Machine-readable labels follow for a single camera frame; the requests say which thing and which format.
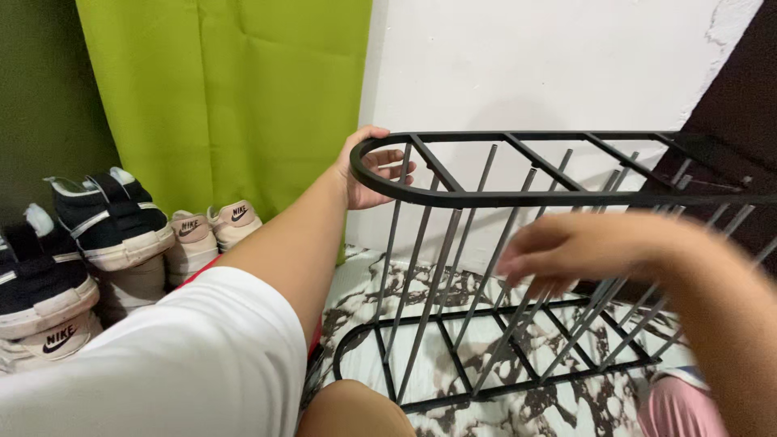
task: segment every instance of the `blurred hand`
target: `blurred hand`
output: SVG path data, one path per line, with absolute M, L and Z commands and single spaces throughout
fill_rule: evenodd
M 699 226 L 644 212 L 544 215 L 516 232 L 497 274 L 513 286 L 534 274 L 532 296 L 560 295 L 578 278 L 655 280 L 675 249 L 709 241 Z
M 348 209 L 367 209 L 394 200 L 365 187 L 356 181 L 354 176 L 350 173 L 350 151 L 367 138 L 385 138 L 388 134 L 388 129 L 376 128 L 375 126 L 368 124 L 346 138 L 343 150 L 340 152 L 340 156 L 338 156 L 334 166 L 347 185 Z M 404 156 L 405 152 L 402 150 L 381 150 L 368 153 L 361 159 L 361 162 L 363 162 L 372 173 L 386 179 L 398 179 L 402 173 L 402 159 Z M 387 166 L 388 164 L 393 163 L 399 163 L 399 165 Z M 413 177 L 409 174 L 415 169 L 416 164 L 411 161 L 407 168 L 408 176 L 405 177 L 405 185 L 413 183 Z

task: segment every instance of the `shoe rack frame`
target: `shoe rack frame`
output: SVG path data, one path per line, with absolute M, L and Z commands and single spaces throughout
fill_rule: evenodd
M 548 386 L 565 381 L 583 379 L 591 376 L 602 375 L 610 372 L 620 372 L 622 370 L 642 367 L 646 365 L 657 364 L 661 361 L 661 355 L 674 344 L 681 336 L 682 329 L 652 355 L 648 354 L 634 339 L 642 329 L 664 308 L 667 303 L 666 298 L 662 298 L 652 309 L 637 323 L 637 325 L 627 331 L 624 329 L 625 323 L 631 320 L 633 314 L 641 307 L 648 297 L 655 292 L 657 284 L 654 284 L 644 293 L 640 300 L 631 308 L 628 314 L 622 320 L 614 320 L 606 311 L 604 311 L 608 302 L 615 297 L 618 291 L 628 281 L 628 278 L 612 278 L 598 282 L 598 285 L 590 297 L 579 299 L 563 299 L 550 302 L 549 296 L 540 296 L 535 302 L 531 302 L 528 296 L 525 296 L 516 306 L 501 306 L 504 296 L 510 289 L 505 286 L 492 308 L 476 309 L 477 303 L 486 287 L 493 269 L 496 265 L 510 232 L 513 228 L 514 220 L 521 207 L 542 207 L 540 208 L 537 219 L 545 212 L 548 206 L 571 206 L 574 212 L 584 212 L 584 207 L 590 207 L 585 212 L 601 213 L 609 205 L 653 205 L 653 212 L 659 214 L 679 215 L 686 206 L 690 205 L 718 205 L 712 218 L 707 222 L 707 226 L 713 229 L 717 220 L 723 213 L 734 205 L 738 207 L 737 214 L 728 222 L 721 232 L 729 236 L 756 208 L 756 205 L 770 205 L 777 203 L 777 194 L 772 193 L 751 193 L 746 186 L 739 181 L 727 180 L 720 171 L 706 165 L 703 159 L 694 156 L 691 152 L 679 145 L 671 132 L 657 131 L 470 131 L 470 132 L 403 132 L 391 134 L 386 138 L 369 138 L 357 145 L 350 154 L 351 173 L 354 177 L 366 187 L 371 188 L 378 193 L 387 195 L 396 199 L 394 205 L 394 214 L 392 218 L 391 230 L 388 237 L 388 246 L 385 252 L 383 265 L 383 274 L 378 293 L 378 302 L 375 317 L 370 323 L 361 324 L 349 331 L 340 343 L 337 345 L 333 358 L 333 371 L 336 379 L 342 379 L 340 371 L 340 361 L 345 353 L 347 346 L 356 338 L 365 332 L 373 330 L 375 339 L 378 342 L 378 351 L 382 360 L 383 375 L 388 391 L 388 397 L 396 402 L 406 413 L 426 411 L 436 407 L 443 407 L 452 404 L 460 404 L 470 401 L 488 400 L 493 397 L 522 390 L 530 390 L 540 386 Z M 662 145 L 680 152 L 684 157 L 684 162 L 680 165 L 671 180 L 647 169 L 636 161 L 638 153 L 626 156 L 618 149 L 609 145 L 607 141 L 618 140 L 643 140 L 659 142 Z M 607 183 L 600 191 L 587 191 L 575 180 L 568 177 L 564 170 L 573 153 L 572 149 L 566 151 L 562 162 L 554 166 L 543 159 L 532 147 L 525 142 L 547 142 L 547 141 L 584 141 L 589 142 L 614 158 L 620 165 L 619 169 L 612 170 Z M 480 179 L 480 184 L 476 191 L 465 190 L 451 175 L 450 171 L 440 162 L 439 159 L 427 147 L 431 142 L 502 142 L 507 143 L 517 152 L 522 154 L 531 163 L 524 185 L 520 191 L 501 191 L 484 192 L 486 178 L 493 162 L 494 153 L 497 145 L 493 145 L 486 159 L 486 165 Z M 386 180 L 375 173 L 372 173 L 363 163 L 362 158 L 369 152 L 387 145 L 405 145 L 405 155 L 402 162 L 402 176 L 399 180 L 404 180 L 409 165 L 411 148 L 415 148 L 421 156 L 427 167 L 434 172 L 434 178 L 431 186 L 426 188 L 410 187 L 399 182 Z M 724 183 L 736 191 L 723 194 L 686 194 L 683 189 L 691 181 L 691 177 L 685 172 L 691 164 L 701 165 L 710 170 L 713 174 L 724 179 Z M 542 171 L 552 178 L 552 184 L 548 191 L 530 191 L 531 182 L 534 175 Z M 649 181 L 653 182 L 657 189 L 654 192 L 643 191 L 618 191 L 618 187 L 625 179 L 628 172 L 637 172 Z M 446 191 L 439 191 L 439 185 L 442 185 Z M 556 187 L 561 185 L 566 191 L 555 191 Z M 417 205 L 423 205 L 424 212 L 420 222 L 418 237 L 413 248 L 413 253 L 409 262 L 409 269 L 405 276 L 402 295 L 396 315 L 391 318 L 380 318 L 382 310 L 382 300 L 385 294 L 385 283 L 389 272 L 389 264 L 392 256 L 394 235 L 396 231 L 399 210 L 402 202 L 409 202 Z M 448 292 L 451 288 L 453 274 L 456 272 L 458 261 L 461 257 L 472 218 L 477 208 L 512 208 L 510 217 L 504 226 L 502 235 L 497 247 L 491 257 L 490 263 L 486 268 L 483 279 L 474 296 L 474 299 L 467 311 L 448 312 L 444 311 L 444 303 L 447 300 Z M 445 268 L 435 268 L 434 276 L 431 280 L 430 291 L 427 300 L 424 303 L 421 316 L 402 317 L 402 309 L 406 304 L 409 294 L 409 283 L 412 281 L 416 268 L 418 253 L 423 237 L 426 232 L 429 215 L 432 208 L 451 209 L 451 218 L 448 223 L 448 229 L 441 246 L 437 266 Z M 458 228 L 460 218 L 464 209 L 469 210 L 469 217 L 462 233 L 461 242 L 453 264 L 448 267 L 448 255 L 451 251 L 454 236 Z M 777 239 L 766 244 L 763 250 L 756 256 L 757 262 L 763 261 L 777 247 Z M 447 283 L 442 285 L 441 279 L 444 271 L 448 271 Z M 438 289 L 441 288 L 441 297 L 437 297 Z M 436 313 L 432 313 L 434 304 L 438 304 Z M 566 329 L 561 321 L 552 312 L 552 309 L 564 307 L 579 307 L 583 311 L 577 317 L 573 326 Z M 556 327 L 561 335 L 566 339 L 566 346 L 555 357 L 553 363 L 542 373 L 539 374 L 529 362 L 528 356 L 521 349 L 521 346 L 515 340 L 520 338 L 525 332 L 527 326 L 531 324 L 534 315 L 542 311 Z M 473 317 L 491 317 L 503 332 L 502 337 L 497 342 L 497 347 L 491 355 L 490 360 L 480 369 L 479 378 L 473 384 L 465 374 L 462 360 L 457 350 L 462 342 L 464 333 Z M 600 362 L 594 362 L 591 357 L 579 346 L 578 341 L 588 327 L 598 318 L 606 322 L 622 339 L 621 343 L 613 349 L 608 356 Z M 463 325 L 456 336 L 453 338 L 444 325 L 446 320 L 463 320 Z M 426 399 L 412 403 L 402 403 L 404 394 L 409 381 L 409 375 L 413 371 L 413 365 L 416 360 L 424 331 L 429 323 L 437 324 L 442 338 L 446 344 L 448 353 L 454 363 L 459 379 L 462 381 L 465 392 L 445 397 Z M 415 325 L 416 336 L 413 347 L 410 352 L 403 378 L 399 384 L 399 389 L 395 384 L 392 370 L 389 365 L 389 356 L 392 349 L 397 327 L 403 325 Z M 381 333 L 382 328 L 391 327 L 391 333 L 388 342 L 384 342 Z M 630 348 L 637 356 L 636 360 L 630 362 L 614 362 L 615 357 L 624 348 Z M 517 355 L 519 361 L 526 369 L 529 380 L 519 383 L 483 388 L 486 377 L 490 374 L 494 364 L 503 357 L 507 350 L 511 350 Z M 573 370 L 563 375 L 553 375 L 554 368 L 574 349 L 578 356 L 587 367 L 583 370 Z

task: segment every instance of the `red object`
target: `red object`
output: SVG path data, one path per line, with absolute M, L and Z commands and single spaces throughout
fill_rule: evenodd
M 207 269 L 213 267 L 213 264 L 216 264 L 216 261 L 218 258 L 221 257 L 221 255 L 217 256 L 213 259 L 213 261 L 207 263 L 205 267 L 202 267 L 197 273 L 193 274 L 191 278 L 185 280 L 183 284 L 176 287 L 176 290 L 178 288 L 183 287 L 184 285 L 192 282 L 197 276 L 200 276 L 200 273 L 206 271 Z M 321 341 L 321 317 L 319 316 L 319 324 L 315 325 L 315 330 L 313 331 L 313 339 L 310 342 L 310 348 L 308 348 L 308 358 L 310 358 L 310 354 L 313 353 L 313 349 L 315 349 L 316 346 L 319 345 L 319 342 Z

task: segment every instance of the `white t-shirt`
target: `white t-shirt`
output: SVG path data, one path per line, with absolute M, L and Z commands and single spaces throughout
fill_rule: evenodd
M 0 379 L 0 435 L 293 435 L 305 337 L 274 288 L 214 267 L 72 359 Z

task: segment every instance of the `leg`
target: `leg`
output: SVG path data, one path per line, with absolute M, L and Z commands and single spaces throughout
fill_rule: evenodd
M 407 437 L 416 431 L 402 409 L 358 381 L 321 389 L 299 422 L 297 437 Z
M 673 376 L 653 384 L 639 408 L 638 419 L 647 437 L 728 435 L 713 400 L 704 391 Z

